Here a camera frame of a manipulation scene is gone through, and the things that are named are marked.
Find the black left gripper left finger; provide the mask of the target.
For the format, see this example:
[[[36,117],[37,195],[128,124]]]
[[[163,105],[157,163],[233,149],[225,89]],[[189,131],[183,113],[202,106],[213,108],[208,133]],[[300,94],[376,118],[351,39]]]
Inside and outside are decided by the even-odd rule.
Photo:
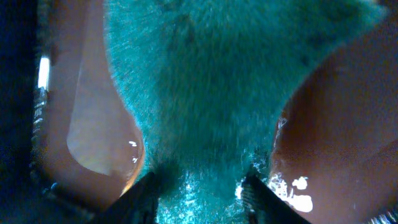
[[[156,224],[159,191],[156,175],[148,172],[104,212],[94,216],[93,224]]]

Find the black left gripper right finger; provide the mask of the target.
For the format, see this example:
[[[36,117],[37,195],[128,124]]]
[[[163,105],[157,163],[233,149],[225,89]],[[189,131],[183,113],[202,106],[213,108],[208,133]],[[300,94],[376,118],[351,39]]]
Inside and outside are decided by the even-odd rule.
[[[244,210],[249,223],[310,224],[284,203],[256,175],[247,175],[242,183]]]

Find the green yellow sponge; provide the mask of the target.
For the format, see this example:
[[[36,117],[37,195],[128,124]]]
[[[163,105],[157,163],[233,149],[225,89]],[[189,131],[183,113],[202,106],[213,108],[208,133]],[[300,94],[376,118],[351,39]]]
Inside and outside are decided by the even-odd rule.
[[[106,1],[114,85],[142,133],[156,223],[247,223],[236,189],[266,180],[284,106],[376,1]]]

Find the rectangular black water tray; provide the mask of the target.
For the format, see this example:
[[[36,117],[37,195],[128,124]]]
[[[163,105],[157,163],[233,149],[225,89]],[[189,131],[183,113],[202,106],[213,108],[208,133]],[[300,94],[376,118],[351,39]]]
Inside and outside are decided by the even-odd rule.
[[[111,75],[105,2],[1,3],[1,52],[25,39],[31,22],[39,41],[25,54],[1,56],[2,223],[93,223],[145,176],[142,133]],[[308,76],[277,121],[271,173],[261,181],[309,222],[361,223],[392,202],[393,187],[351,215],[353,198],[321,183],[332,167],[397,135],[396,106],[376,100],[375,90],[366,101],[359,87],[369,72],[330,68],[345,47],[389,20],[394,10],[385,7],[375,28],[338,47]]]

